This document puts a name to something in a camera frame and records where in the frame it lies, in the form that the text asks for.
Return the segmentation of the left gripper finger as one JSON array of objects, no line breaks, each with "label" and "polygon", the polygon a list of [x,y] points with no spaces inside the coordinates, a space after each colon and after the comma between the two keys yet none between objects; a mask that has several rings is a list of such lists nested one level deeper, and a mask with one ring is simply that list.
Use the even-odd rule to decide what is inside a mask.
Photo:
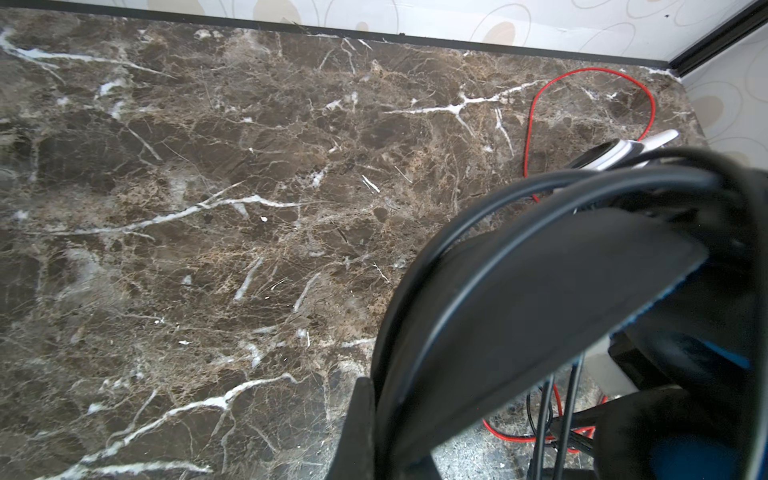
[{"label": "left gripper finger", "polygon": [[375,478],[375,389],[368,377],[358,378],[349,403],[328,480]]}]

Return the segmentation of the black headphones blue headband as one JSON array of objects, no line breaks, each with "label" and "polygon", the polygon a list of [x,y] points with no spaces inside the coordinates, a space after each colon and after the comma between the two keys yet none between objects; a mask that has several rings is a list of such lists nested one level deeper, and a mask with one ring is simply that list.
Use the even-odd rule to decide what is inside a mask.
[{"label": "black headphones blue headband", "polygon": [[666,381],[578,412],[543,409],[546,439],[592,456],[597,479],[767,475],[767,175],[668,148],[564,170],[481,199],[439,231],[382,321],[375,478],[437,476],[432,450],[590,347],[624,334]]}]

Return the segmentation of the white headphones black pads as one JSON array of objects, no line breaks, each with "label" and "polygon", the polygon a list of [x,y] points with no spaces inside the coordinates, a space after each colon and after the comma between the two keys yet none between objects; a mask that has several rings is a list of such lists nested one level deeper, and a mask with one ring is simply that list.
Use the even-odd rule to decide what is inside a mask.
[{"label": "white headphones black pads", "polygon": [[644,140],[615,139],[600,144],[574,159],[569,169],[606,171],[615,168],[625,159],[631,159],[647,151],[656,150],[679,136],[674,129],[665,130],[659,134],[650,136]]}]

